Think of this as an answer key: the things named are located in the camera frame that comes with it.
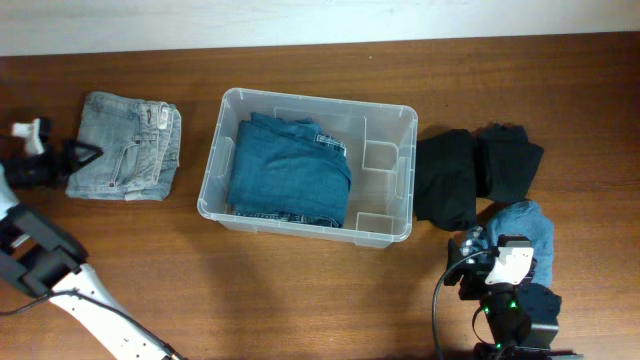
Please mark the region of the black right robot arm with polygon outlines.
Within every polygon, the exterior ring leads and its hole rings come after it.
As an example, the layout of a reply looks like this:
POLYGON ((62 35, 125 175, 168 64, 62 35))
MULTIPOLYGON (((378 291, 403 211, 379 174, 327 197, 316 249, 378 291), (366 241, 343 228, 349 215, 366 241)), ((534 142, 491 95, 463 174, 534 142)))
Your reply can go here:
POLYGON ((460 287, 463 301, 477 301, 473 317, 485 317, 492 335, 471 351, 473 359, 582 359, 571 350, 554 351, 559 332, 562 298, 532 281, 537 260, 532 242, 524 236, 499 237, 498 244, 464 254, 448 242, 447 268, 432 300, 432 330, 437 330, 437 299, 442 286, 460 287))

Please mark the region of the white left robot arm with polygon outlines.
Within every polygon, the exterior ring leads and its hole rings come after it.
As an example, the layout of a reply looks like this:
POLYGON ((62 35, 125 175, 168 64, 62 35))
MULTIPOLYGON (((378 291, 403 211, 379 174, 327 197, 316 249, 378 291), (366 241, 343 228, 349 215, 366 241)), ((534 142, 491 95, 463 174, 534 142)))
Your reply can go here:
POLYGON ((13 189, 55 186, 97 160, 94 145, 67 140, 57 152, 1 161, 1 279, 32 298, 3 317, 49 302, 75 318, 117 359, 181 359, 109 293, 72 235, 20 202, 13 189))

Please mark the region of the light blue jeans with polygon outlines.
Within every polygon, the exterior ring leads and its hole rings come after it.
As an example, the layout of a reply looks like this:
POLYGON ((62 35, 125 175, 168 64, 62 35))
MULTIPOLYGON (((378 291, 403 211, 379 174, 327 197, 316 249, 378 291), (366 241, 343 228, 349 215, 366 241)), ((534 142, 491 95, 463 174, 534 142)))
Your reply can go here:
POLYGON ((77 139, 102 155, 69 177, 65 193, 91 200, 162 201, 180 165, 182 118, 175 105, 95 91, 77 139))

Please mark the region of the dark blue jeans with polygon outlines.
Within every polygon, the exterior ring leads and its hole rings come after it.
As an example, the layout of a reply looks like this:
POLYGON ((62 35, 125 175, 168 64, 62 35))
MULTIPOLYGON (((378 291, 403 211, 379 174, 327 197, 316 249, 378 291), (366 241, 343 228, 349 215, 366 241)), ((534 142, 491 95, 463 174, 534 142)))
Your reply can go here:
POLYGON ((239 123, 227 203, 237 216, 341 228, 352 172, 344 143, 310 118, 239 123))

